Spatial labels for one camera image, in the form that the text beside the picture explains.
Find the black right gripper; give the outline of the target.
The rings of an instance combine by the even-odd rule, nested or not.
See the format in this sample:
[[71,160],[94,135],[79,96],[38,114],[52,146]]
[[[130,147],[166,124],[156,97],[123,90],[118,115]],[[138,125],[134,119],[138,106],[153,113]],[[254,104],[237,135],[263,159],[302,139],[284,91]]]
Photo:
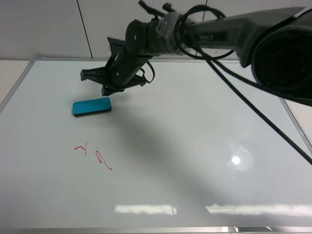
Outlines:
[[130,54],[123,40],[110,37],[107,40],[111,56],[105,67],[81,70],[81,81],[105,81],[101,89],[102,96],[122,93],[127,88],[151,83],[145,77],[145,71],[142,68],[145,64],[152,67],[149,62],[150,56]]

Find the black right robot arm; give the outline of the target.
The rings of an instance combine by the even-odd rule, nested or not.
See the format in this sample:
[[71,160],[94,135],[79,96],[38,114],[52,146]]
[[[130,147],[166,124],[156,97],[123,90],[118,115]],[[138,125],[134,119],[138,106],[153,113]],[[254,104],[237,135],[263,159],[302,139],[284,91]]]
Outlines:
[[217,9],[197,5],[182,14],[163,6],[148,6],[150,22],[132,21],[125,40],[109,39],[111,56],[104,67],[82,70],[81,80],[102,85],[109,96],[143,86],[137,75],[150,59],[161,55],[189,55],[218,63],[204,49],[236,53],[240,65],[251,67],[253,86],[300,104],[312,103],[312,12],[303,7],[256,11],[227,17]]

